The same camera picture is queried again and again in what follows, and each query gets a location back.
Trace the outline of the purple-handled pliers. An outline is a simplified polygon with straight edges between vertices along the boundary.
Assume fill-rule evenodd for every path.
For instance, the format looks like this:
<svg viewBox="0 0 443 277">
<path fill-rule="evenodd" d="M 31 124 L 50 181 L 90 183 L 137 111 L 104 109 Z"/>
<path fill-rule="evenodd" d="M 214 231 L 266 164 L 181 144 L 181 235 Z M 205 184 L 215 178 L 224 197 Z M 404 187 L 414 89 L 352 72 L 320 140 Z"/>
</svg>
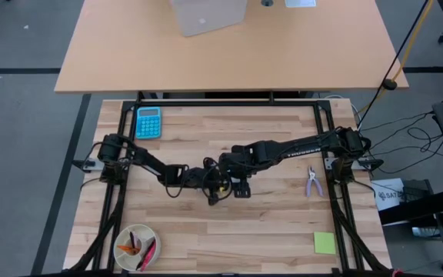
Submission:
<svg viewBox="0 0 443 277">
<path fill-rule="evenodd" d="M 315 170 L 314 170 L 313 166 L 310 165 L 308 167 L 308 181 L 307 181 L 306 193 L 305 193 L 307 197 L 311 196 L 311 188 L 312 188 L 313 185 L 315 185 L 315 187 L 317 189 L 318 195 L 323 197 L 324 196 L 324 192 L 323 192 L 323 189 L 321 187 L 321 183 L 316 178 L 316 173 L 315 173 Z"/>
</svg>

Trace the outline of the green sticky note pad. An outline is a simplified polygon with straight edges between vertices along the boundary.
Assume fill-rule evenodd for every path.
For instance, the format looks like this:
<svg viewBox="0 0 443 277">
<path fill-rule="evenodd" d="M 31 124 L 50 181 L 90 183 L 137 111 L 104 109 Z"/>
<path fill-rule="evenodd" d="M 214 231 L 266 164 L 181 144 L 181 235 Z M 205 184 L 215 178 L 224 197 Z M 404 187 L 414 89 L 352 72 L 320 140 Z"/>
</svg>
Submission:
<svg viewBox="0 0 443 277">
<path fill-rule="evenodd" d="M 331 232 L 315 232 L 314 249 L 318 254 L 335 255 L 335 235 Z"/>
</svg>

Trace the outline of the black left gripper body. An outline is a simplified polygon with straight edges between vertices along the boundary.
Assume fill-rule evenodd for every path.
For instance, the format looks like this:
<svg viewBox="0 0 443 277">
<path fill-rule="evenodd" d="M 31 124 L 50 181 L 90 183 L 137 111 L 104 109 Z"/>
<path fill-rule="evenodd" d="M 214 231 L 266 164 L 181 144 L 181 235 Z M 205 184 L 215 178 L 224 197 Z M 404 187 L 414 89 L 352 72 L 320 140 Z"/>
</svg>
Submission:
<svg viewBox="0 0 443 277">
<path fill-rule="evenodd" d="M 216 165 L 195 167 L 185 172 L 185 187 L 200 189 L 205 195 L 224 191 L 224 179 Z"/>
</svg>

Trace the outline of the black aluminium table frame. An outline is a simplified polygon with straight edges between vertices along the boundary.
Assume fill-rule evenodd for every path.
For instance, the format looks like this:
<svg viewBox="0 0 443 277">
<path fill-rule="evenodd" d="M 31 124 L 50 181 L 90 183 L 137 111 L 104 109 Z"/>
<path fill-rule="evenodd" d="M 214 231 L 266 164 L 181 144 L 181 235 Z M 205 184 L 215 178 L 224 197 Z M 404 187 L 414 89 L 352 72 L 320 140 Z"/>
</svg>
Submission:
<svg viewBox="0 0 443 277">
<path fill-rule="evenodd" d="M 162 111 L 162 136 L 135 137 L 136 112 Z M 302 275 L 310 277 L 390 277 L 378 211 L 366 175 L 336 181 L 325 168 L 331 152 L 282 160 L 248 178 L 251 197 L 234 197 L 230 178 L 218 164 L 234 145 L 265 140 L 287 142 L 352 128 L 345 100 L 136 100 L 103 105 L 89 157 L 98 159 L 106 135 L 119 134 L 147 149 L 161 162 L 201 168 L 213 162 L 228 189 L 205 195 L 200 189 L 168 188 L 140 166 L 131 165 L 125 183 L 100 180 L 80 195 L 64 271 L 69 275 L 159 277 L 161 275 Z M 312 165 L 324 196 L 315 185 L 306 196 Z M 120 231 L 143 224 L 160 237 L 161 252 L 144 272 L 128 271 L 115 261 Z M 314 233 L 335 235 L 336 254 L 318 254 Z"/>
</svg>

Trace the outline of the pink pen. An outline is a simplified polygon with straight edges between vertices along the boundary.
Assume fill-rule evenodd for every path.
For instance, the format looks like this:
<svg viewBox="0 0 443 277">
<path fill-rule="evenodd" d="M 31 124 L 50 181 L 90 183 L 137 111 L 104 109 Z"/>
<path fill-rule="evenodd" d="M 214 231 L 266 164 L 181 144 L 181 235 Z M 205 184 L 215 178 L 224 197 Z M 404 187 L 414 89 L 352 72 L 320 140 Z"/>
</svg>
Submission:
<svg viewBox="0 0 443 277">
<path fill-rule="evenodd" d="M 145 256 L 138 264 L 137 268 L 138 271 L 142 272 L 145 270 L 148 263 L 152 260 L 152 257 L 155 254 L 155 250 L 156 250 L 156 239 L 153 239 L 151 245 L 148 247 L 147 252 L 145 253 Z"/>
</svg>

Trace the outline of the tan wooden desk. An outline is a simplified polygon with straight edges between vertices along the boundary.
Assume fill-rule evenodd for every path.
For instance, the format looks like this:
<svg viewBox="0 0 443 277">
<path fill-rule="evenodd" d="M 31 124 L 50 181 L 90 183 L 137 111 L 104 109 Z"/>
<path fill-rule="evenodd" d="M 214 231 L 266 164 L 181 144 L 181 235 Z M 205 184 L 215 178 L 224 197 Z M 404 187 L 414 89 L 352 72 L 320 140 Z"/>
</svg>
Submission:
<svg viewBox="0 0 443 277">
<path fill-rule="evenodd" d="M 248 0 L 242 23 L 192 37 L 169 0 L 86 0 L 55 91 L 407 88 L 395 54 L 375 0 Z"/>
</svg>

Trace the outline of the blue calculator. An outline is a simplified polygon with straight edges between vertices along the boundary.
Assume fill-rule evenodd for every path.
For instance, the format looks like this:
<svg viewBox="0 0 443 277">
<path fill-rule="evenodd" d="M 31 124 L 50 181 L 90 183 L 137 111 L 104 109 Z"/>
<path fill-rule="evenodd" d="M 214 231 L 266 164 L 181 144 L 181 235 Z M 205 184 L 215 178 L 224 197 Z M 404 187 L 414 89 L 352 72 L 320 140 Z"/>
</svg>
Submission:
<svg viewBox="0 0 443 277">
<path fill-rule="evenodd" d="M 143 107 L 136 112 L 135 137 L 140 140 L 162 136 L 162 111 L 159 107 Z"/>
</svg>

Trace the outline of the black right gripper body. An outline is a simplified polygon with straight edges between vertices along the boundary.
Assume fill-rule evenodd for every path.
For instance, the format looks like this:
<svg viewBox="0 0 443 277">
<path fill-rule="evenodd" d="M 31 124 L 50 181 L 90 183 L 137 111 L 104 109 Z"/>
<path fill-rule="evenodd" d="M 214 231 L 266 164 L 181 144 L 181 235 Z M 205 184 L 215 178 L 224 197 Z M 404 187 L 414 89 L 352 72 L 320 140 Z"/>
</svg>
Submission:
<svg viewBox="0 0 443 277">
<path fill-rule="evenodd" d="M 220 155 L 218 163 L 221 170 L 234 179 L 244 179 L 256 174 L 261 170 L 258 157 L 261 146 L 261 142 L 245 146 L 234 145 L 230 152 L 224 152 Z"/>
</svg>

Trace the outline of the round white organiser bowl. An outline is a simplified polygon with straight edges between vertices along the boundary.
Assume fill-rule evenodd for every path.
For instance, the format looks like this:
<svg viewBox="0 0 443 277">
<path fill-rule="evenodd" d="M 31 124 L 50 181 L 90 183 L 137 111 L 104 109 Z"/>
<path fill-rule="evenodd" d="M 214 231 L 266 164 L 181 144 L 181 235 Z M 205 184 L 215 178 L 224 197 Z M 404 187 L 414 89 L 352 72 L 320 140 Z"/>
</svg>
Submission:
<svg viewBox="0 0 443 277">
<path fill-rule="evenodd" d="M 118 249 L 118 245 L 131 246 L 129 232 L 133 232 L 136 239 L 136 247 L 140 248 L 141 251 L 137 255 L 128 255 L 121 249 Z M 145 270 L 151 267 L 157 260 L 161 252 L 161 240 L 158 234 L 150 227 L 143 224 L 130 225 L 120 231 L 118 237 L 116 238 L 113 246 L 113 255 L 116 263 L 123 269 L 128 271 L 136 271 L 136 265 L 142 259 L 142 256 L 146 253 L 148 247 L 151 245 L 152 240 L 156 239 L 156 250 L 152 257 L 152 260 L 148 263 Z"/>
</svg>

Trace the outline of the clear plastic storage bin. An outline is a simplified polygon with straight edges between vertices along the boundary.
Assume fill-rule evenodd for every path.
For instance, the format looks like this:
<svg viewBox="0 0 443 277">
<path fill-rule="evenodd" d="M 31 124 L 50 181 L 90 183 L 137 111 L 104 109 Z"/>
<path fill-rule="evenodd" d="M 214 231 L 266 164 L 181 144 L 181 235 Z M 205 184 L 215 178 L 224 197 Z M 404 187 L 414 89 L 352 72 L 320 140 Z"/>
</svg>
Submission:
<svg viewBox="0 0 443 277">
<path fill-rule="evenodd" d="M 185 37 L 236 25 L 245 18 L 248 0 L 170 0 Z"/>
</svg>

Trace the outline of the white paper sheet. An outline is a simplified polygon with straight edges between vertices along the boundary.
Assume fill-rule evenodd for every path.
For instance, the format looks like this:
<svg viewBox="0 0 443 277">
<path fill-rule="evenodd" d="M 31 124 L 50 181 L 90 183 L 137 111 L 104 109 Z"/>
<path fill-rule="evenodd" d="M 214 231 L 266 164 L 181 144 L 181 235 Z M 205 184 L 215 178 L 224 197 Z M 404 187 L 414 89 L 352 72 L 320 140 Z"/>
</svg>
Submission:
<svg viewBox="0 0 443 277">
<path fill-rule="evenodd" d="M 314 8 L 316 0 L 285 0 L 287 8 Z"/>
</svg>

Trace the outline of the white labelled box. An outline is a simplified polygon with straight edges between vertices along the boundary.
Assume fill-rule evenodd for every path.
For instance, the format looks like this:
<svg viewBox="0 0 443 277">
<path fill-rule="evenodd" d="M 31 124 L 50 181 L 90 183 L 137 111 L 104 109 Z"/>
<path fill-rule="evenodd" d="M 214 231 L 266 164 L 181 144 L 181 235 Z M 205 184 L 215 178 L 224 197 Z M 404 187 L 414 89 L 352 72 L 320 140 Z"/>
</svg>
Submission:
<svg viewBox="0 0 443 277">
<path fill-rule="evenodd" d="M 401 179 L 381 179 L 371 182 L 375 190 L 375 202 L 379 211 L 389 209 L 405 201 Z"/>
</svg>

